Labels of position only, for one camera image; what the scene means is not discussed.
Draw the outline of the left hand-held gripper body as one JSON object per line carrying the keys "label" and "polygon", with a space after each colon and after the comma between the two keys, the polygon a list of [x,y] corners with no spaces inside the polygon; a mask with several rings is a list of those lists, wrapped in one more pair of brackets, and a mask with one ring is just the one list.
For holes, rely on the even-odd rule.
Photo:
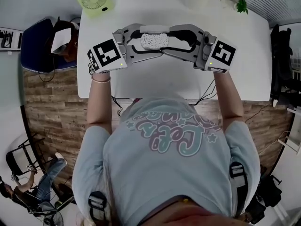
{"label": "left hand-held gripper body", "polygon": [[90,74],[128,68],[133,63],[121,29],[114,32],[111,39],[90,48],[87,57]]}

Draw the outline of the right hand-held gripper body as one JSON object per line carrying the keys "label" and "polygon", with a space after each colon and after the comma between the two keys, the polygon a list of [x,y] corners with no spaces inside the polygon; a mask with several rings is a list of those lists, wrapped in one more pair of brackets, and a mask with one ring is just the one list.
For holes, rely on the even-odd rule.
{"label": "right hand-held gripper body", "polygon": [[227,73],[230,70],[236,48],[219,38],[204,32],[194,68],[202,71]]}

